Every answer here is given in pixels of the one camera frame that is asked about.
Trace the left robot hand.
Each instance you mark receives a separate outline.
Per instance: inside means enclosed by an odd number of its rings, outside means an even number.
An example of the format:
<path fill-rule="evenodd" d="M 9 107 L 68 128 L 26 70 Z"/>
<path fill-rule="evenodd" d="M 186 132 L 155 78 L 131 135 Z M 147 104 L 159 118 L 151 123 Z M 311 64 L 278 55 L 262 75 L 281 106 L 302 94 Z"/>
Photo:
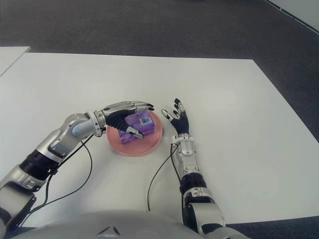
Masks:
<path fill-rule="evenodd" d="M 141 101 L 123 101 L 108 105 L 101 110 L 107 126 L 124 131 L 135 138 L 144 138 L 144 135 L 137 129 L 129 126 L 125 118 L 143 111 L 153 111 L 154 106 Z"/>

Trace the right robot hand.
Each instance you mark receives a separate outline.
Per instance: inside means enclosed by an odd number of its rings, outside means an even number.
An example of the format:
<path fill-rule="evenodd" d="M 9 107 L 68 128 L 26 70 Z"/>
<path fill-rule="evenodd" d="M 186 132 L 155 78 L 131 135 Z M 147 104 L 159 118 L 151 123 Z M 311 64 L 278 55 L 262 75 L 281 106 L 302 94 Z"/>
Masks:
<path fill-rule="evenodd" d="M 165 109 L 162 109 L 161 113 L 175 128 L 178 135 L 189 134 L 189 121 L 186 110 L 184 105 L 178 98 L 175 98 L 174 100 L 174 108 L 174 116 Z"/>

